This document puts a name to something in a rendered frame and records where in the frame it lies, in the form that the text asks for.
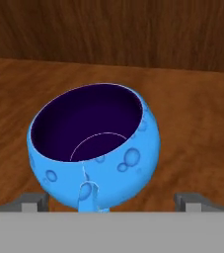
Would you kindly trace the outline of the blue bubble-patterned bowl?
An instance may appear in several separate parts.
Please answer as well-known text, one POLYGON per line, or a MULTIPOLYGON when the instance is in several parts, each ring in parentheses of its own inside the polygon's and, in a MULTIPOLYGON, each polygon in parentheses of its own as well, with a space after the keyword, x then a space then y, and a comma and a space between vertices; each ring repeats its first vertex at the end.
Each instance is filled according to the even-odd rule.
POLYGON ((143 98, 110 83, 52 99, 32 120, 27 146, 41 187, 77 211, 100 211, 136 196, 159 160, 158 124, 143 98))

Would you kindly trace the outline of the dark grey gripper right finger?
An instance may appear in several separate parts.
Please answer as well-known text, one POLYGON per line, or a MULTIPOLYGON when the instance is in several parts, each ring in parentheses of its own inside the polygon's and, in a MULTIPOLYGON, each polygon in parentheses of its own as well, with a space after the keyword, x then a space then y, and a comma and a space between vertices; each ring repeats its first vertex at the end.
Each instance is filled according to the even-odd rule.
POLYGON ((212 203, 199 193, 175 193, 174 203, 176 211, 183 212, 217 212, 224 211, 224 206, 212 203))

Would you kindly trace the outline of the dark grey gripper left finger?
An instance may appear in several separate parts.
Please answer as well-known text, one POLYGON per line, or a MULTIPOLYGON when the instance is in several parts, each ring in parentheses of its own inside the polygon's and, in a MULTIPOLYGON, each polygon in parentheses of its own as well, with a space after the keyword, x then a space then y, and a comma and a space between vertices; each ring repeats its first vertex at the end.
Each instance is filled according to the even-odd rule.
POLYGON ((13 202, 0 206, 0 212, 48 211, 48 193, 24 193, 13 202))

